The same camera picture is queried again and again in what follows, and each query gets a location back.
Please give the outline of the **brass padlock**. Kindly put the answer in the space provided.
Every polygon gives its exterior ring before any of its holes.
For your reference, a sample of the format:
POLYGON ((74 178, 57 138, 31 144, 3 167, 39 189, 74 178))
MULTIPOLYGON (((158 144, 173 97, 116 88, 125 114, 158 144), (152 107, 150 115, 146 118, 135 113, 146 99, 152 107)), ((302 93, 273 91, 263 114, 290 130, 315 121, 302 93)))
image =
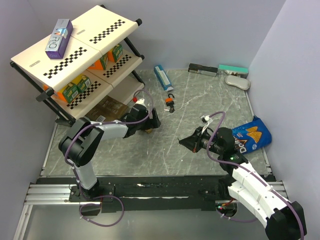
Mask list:
POLYGON ((150 134, 152 131, 153 131, 152 128, 145 130, 145 132, 146 132, 147 134, 150 134))

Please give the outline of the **small black key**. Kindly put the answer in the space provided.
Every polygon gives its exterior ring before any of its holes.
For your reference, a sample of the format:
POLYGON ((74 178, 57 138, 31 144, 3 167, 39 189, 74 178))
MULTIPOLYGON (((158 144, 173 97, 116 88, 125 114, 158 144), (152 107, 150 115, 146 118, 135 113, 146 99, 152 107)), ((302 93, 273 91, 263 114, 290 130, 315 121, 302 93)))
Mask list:
POLYGON ((175 111, 175 108, 173 106, 169 106, 169 107, 166 107, 164 110, 169 113, 173 113, 175 111))

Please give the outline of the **orange black padlock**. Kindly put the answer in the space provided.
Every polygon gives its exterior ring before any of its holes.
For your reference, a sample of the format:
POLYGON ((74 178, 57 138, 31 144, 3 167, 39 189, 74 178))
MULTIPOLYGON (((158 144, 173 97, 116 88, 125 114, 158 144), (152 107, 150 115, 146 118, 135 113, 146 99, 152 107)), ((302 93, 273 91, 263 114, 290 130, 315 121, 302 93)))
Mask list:
POLYGON ((175 96, 172 93, 169 93, 168 98, 165 99, 166 106, 168 106, 168 107, 173 106, 175 104, 174 98, 175 98, 175 96))

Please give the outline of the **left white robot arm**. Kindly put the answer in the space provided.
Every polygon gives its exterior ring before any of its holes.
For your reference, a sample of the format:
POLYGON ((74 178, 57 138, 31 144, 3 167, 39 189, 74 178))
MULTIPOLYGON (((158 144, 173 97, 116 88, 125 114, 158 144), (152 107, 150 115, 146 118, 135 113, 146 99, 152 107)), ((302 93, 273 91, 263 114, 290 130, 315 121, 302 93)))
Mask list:
POLYGON ((71 166, 81 195, 93 201, 103 194, 91 160, 101 141, 129 138, 137 131, 157 129, 161 125, 155 107, 147 110, 143 103, 135 103, 120 119, 94 122, 81 117, 60 140, 58 149, 71 166))

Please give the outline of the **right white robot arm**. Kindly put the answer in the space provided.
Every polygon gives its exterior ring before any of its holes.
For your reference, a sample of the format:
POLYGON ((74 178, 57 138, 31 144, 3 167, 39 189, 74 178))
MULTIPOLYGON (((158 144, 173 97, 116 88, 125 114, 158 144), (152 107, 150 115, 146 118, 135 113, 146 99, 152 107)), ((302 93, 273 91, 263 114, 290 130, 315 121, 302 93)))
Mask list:
POLYGON ((227 175, 220 180, 218 193, 244 205, 263 225, 270 240, 302 240, 307 234, 303 207, 280 195, 253 168, 235 144, 232 130, 219 128, 213 134, 198 127, 179 144, 193 153, 207 150, 218 155, 217 162, 227 175))

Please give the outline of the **blue long box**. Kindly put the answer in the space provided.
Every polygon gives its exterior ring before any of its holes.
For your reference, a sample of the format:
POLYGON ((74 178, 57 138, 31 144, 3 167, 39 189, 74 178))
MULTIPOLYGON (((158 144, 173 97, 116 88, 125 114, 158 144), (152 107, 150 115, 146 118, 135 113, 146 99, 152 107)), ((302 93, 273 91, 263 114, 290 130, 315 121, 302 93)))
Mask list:
POLYGON ((169 77, 167 76, 166 72, 164 71, 163 67, 161 65, 156 65, 153 68, 153 70, 163 90, 166 92, 173 91, 174 90, 173 85, 169 77))

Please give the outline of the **blue chips bag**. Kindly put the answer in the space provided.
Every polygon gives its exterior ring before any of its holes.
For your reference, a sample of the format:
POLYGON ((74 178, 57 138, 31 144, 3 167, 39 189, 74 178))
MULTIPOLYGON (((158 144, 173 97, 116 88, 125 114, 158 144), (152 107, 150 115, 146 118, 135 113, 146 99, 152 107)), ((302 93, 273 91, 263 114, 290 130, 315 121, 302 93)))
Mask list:
POLYGON ((232 129, 235 146, 241 154, 252 153, 272 142, 272 135, 263 121, 253 116, 252 121, 232 129))

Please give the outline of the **black long box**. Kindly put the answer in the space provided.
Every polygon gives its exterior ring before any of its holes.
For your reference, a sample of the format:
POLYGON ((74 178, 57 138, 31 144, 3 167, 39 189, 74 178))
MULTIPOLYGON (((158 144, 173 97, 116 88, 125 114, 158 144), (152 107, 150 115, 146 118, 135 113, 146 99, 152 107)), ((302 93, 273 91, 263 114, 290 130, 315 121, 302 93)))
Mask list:
POLYGON ((218 68, 190 63, 188 66, 188 72, 215 77, 218 74, 218 68))

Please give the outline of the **grey oval case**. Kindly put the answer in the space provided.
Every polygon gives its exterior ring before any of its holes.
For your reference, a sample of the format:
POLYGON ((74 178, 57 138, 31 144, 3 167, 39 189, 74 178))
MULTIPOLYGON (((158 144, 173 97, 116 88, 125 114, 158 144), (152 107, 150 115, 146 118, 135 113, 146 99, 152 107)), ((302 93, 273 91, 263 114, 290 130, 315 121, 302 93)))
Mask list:
POLYGON ((251 82, 246 78, 228 75, 225 77, 225 83, 230 86, 237 87, 241 90, 247 91, 251 87, 251 82))

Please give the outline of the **beige checkered shelf rack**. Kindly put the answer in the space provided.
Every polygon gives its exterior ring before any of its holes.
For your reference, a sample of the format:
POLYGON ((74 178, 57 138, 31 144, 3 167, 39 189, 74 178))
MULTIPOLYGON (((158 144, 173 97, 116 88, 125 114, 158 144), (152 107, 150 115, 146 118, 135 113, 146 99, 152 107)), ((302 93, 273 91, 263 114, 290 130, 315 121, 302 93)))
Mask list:
POLYGON ((62 59, 50 59, 45 53, 49 37, 45 37, 12 57, 10 65, 39 92, 37 101, 45 103, 57 115, 56 122, 72 125, 84 117, 104 97, 110 96, 128 104, 144 82, 136 73, 144 56, 129 40, 142 24, 141 19, 129 20, 103 5, 97 5, 72 21, 73 31, 62 59), (105 70, 90 66, 112 47, 125 42, 117 62, 109 62, 105 70), (53 96, 80 74, 91 80, 91 85, 71 103, 53 96))

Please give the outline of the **teal white box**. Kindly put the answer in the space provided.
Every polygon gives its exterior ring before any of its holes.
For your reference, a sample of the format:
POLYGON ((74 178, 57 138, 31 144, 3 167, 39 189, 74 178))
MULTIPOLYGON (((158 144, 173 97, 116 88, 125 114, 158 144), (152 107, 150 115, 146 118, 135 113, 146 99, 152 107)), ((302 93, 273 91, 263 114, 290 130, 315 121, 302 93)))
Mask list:
POLYGON ((225 76, 236 76, 240 78, 247 78, 249 74, 249 70, 244 67, 237 67, 237 66, 230 66, 230 65, 223 65, 220 64, 218 66, 218 74, 225 75, 225 76))

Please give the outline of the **orange green box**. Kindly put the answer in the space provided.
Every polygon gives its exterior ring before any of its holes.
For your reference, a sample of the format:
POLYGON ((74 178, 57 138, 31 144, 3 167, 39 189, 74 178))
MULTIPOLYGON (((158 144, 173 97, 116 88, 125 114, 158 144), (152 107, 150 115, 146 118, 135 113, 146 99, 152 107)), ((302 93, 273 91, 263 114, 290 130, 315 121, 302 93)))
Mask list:
POLYGON ((109 59, 108 54, 104 54, 102 57, 100 57, 97 61, 95 61, 90 67, 88 67, 89 70, 105 70, 107 68, 109 59))
POLYGON ((107 52, 108 60, 116 63, 123 55, 123 47, 121 44, 115 45, 112 49, 107 52))

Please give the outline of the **green scrub daddy box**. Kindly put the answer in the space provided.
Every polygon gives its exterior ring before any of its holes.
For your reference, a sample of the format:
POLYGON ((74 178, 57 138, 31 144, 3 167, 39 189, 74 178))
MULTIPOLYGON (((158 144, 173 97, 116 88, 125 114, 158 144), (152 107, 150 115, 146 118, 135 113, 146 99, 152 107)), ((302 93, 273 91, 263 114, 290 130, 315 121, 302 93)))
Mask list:
POLYGON ((77 85, 73 82, 70 82, 56 94, 60 100, 69 104, 79 95, 79 91, 77 85))
POLYGON ((92 84, 90 78, 85 74, 80 74, 72 80, 72 83, 77 86, 78 92, 81 94, 92 84))

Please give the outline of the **green Scrub Daddy box front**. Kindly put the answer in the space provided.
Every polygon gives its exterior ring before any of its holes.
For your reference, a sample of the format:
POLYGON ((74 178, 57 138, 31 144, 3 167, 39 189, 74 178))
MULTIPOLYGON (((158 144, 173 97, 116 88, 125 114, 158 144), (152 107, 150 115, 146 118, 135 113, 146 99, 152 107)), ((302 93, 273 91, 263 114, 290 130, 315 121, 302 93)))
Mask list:
POLYGON ((56 94, 60 100, 69 104, 79 95, 79 91, 77 85, 73 82, 70 82, 56 94))

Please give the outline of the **purple silver box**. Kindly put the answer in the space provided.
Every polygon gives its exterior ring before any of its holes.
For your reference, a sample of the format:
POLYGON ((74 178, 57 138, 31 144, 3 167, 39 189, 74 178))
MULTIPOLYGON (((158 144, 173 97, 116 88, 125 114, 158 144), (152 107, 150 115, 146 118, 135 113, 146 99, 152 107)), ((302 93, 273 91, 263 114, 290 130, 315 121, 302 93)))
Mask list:
POLYGON ((45 47, 46 55, 52 59, 62 59, 68 46, 73 25, 70 19, 58 19, 45 47))

